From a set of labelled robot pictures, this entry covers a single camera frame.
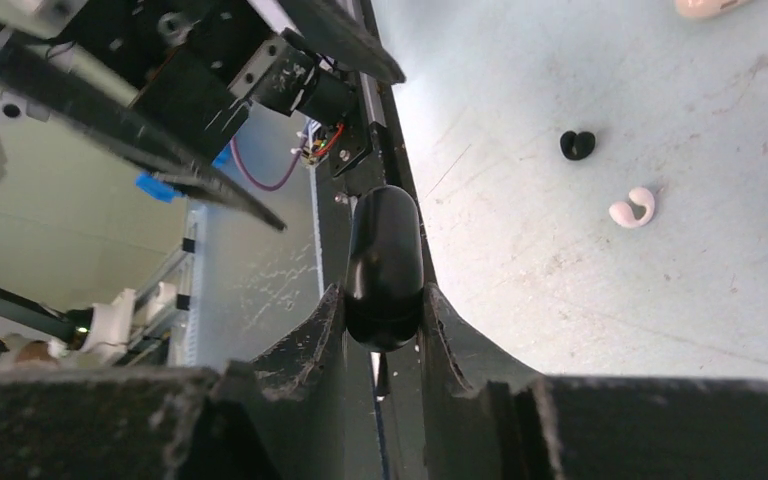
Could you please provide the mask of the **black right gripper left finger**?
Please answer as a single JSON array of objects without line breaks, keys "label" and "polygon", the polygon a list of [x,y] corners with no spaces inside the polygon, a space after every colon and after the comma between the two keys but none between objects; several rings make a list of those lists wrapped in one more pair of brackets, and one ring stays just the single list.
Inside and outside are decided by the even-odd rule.
[{"label": "black right gripper left finger", "polygon": [[343,292],[250,361],[0,370],[0,479],[339,479]]}]

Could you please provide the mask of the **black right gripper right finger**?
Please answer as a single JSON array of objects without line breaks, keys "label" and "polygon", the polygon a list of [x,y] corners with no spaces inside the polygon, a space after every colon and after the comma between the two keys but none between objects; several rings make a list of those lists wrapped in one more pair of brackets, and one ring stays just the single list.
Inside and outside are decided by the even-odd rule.
[{"label": "black right gripper right finger", "polygon": [[546,375],[425,289],[432,479],[768,479],[768,381]]}]

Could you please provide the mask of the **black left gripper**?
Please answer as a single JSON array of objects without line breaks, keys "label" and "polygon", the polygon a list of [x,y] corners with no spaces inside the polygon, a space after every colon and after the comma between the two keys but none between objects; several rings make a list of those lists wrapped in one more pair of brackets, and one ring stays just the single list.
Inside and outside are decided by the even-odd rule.
[{"label": "black left gripper", "polygon": [[[388,85],[405,73],[337,1],[278,0],[317,53]],[[247,1],[62,1],[66,40],[137,91],[126,107],[14,41],[0,45],[0,87],[40,104],[79,134],[184,196],[287,224],[211,165],[252,103],[325,127],[346,125],[357,94],[289,28],[275,31]]]}]

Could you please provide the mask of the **black oval earbud case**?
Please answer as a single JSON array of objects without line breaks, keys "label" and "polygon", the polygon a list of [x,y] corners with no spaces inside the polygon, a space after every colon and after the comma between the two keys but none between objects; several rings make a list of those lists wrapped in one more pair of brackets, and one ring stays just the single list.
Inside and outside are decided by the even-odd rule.
[{"label": "black oval earbud case", "polygon": [[419,329],[425,286],[418,207],[387,185],[356,204],[345,276],[346,327],[371,351],[400,349]]}]

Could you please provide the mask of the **black clip earbud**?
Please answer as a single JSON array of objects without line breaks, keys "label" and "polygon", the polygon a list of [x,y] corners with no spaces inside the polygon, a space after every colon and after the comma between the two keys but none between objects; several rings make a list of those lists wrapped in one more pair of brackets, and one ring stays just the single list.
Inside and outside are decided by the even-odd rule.
[{"label": "black clip earbud", "polygon": [[592,132],[566,131],[560,139],[562,155],[570,161],[580,161],[593,153],[596,147],[596,137]]}]

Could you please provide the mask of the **pink square earbud case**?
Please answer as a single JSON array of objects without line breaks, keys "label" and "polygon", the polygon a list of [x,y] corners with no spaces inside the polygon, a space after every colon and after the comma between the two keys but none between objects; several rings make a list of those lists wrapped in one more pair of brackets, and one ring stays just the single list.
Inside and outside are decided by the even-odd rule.
[{"label": "pink square earbud case", "polygon": [[750,3],[751,0],[674,0],[676,12],[693,20],[710,19]]}]

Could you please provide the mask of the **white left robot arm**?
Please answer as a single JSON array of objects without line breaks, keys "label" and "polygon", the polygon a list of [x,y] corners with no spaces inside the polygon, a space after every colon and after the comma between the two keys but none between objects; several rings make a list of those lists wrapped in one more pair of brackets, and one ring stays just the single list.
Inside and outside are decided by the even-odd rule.
[{"label": "white left robot arm", "polygon": [[[363,103],[404,75],[354,1],[20,1],[0,20],[0,127],[64,126],[187,202],[140,288],[55,310],[0,280],[0,335],[62,362],[251,357],[323,291],[318,174],[368,152]],[[0,187],[17,156],[0,135]]]}]

